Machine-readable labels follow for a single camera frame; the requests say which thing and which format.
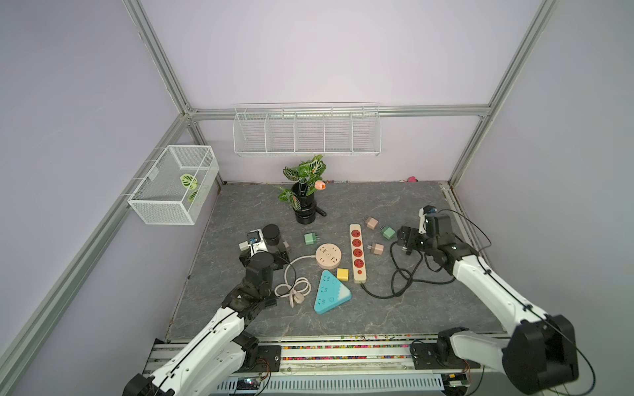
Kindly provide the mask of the yellow charger plug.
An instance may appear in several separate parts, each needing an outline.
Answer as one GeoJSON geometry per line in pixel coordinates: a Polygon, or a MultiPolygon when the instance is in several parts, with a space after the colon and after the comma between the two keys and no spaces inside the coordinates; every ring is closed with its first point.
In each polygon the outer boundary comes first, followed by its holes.
{"type": "Polygon", "coordinates": [[[336,278],[341,282],[347,282],[349,279],[349,270],[345,268],[338,268],[336,278]]]}

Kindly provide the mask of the teal triangular power socket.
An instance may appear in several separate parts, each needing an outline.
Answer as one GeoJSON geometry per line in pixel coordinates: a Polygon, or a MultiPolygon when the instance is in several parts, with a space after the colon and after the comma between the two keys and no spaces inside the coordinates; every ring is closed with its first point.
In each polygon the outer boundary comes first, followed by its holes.
{"type": "Polygon", "coordinates": [[[323,270],[315,298],[314,310],[317,314],[327,313],[350,301],[352,293],[328,270],[323,270]]]}

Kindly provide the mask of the cream power strip red outlets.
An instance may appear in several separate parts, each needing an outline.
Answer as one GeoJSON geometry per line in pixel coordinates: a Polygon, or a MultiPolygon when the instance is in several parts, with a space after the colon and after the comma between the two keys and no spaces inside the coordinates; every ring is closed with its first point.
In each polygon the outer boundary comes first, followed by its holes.
{"type": "Polygon", "coordinates": [[[368,274],[361,225],[351,224],[349,226],[349,235],[352,252],[353,280],[357,284],[365,284],[368,274]]]}

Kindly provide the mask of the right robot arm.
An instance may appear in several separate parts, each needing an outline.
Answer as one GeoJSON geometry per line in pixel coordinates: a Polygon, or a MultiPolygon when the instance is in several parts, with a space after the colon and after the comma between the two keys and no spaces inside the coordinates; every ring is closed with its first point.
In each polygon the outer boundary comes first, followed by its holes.
{"type": "Polygon", "coordinates": [[[562,315],[536,307],[481,258],[480,253],[452,230],[448,214],[426,206],[419,227],[401,227],[397,242],[407,254],[432,257],[441,269],[471,290],[495,315],[508,340],[472,332],[464,327],[438,334],[433,353],[437,362],[473,361],[506,374],[524,394],[555,388],[579,377],[575,329],[562,315]]]}

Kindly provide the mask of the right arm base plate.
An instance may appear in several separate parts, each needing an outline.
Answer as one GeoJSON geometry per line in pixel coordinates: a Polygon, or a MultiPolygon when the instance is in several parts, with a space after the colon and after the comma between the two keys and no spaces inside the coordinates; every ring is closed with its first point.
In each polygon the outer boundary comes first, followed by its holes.
{"type": "Polygon", "coordinates": [[[481,364],[458,358],[452,351],[449,351],[447,355],[441,355],[436,343],[424,343],[421,340],[412,341],[409,345],[409,354],[412,357],[414,369],[417,371],[440,369],[468,371],[481,368],[481,364]]]}

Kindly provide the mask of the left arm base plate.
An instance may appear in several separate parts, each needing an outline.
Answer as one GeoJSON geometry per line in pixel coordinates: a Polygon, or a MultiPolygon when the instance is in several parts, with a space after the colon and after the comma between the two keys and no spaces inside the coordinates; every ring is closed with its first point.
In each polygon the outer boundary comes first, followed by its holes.
{"type": "Polygon", "coordinates": [[[282,347],[280,345],[259,345],[246,352],[244,363],[238,369],[243,372],[279,372],[282,363],[282,347]]]}

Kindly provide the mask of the green charger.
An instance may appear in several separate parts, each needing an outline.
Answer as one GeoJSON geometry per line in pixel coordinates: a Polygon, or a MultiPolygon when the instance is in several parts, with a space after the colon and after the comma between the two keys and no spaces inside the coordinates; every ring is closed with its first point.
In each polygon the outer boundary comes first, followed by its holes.
{"type": "Polygon", "coordinates": [[[304,235],[304,241],[306,246],[314,245],[319,241],[319,237],[316,233],[308,233],[304,235]]]}
{"type": "Polygon", "coordinates": [[[396,237],[396,231],[392,229],[390,226],[384,226],[381,228],[381,235],[386,240],[391,240],[396,237]]]}

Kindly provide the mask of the round pink power socket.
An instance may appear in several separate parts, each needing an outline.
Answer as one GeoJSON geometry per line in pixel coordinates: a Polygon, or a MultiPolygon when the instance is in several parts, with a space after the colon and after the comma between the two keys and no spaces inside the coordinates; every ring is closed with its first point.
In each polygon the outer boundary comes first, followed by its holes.
{"type": "Polygon", "coordinates": [[[334,270],[342,260],[341,249],[335,244],[321,244],[315,252],[317,265],[324,270],[334,270]]]}

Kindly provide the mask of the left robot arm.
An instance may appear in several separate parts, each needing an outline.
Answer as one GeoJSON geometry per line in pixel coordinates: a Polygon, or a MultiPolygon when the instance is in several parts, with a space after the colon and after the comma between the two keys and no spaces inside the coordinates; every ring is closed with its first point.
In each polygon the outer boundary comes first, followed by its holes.
{"type": "Polygon", "coordinates": [[[208,395],[231,374],[255,365],[259,340],[245,330],[263,310],[277,303],[273,272],[290,262],[284,242],[264,239],[264,246],[264,250],[240,255],[244,278],[208,325],[150,376],[135,375],[123,394],[208,395]]]}

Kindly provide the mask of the pink charger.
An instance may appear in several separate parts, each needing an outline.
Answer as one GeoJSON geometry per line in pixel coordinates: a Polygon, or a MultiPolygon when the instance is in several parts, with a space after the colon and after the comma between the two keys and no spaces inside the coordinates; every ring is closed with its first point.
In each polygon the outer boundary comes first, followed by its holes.
{"type": "Polygon", "coordinates": [[[371,254],[381,256],[385,252],[385,246],[382,244],[373,243],[368,246],[371,254]]]}
{"type": "Polygon", "coordinates": [[[364,220],[364,224],[368,227],[368,229],[375,230],[379,224],[379,221],[374,217],[367,217],[364,220]]]}

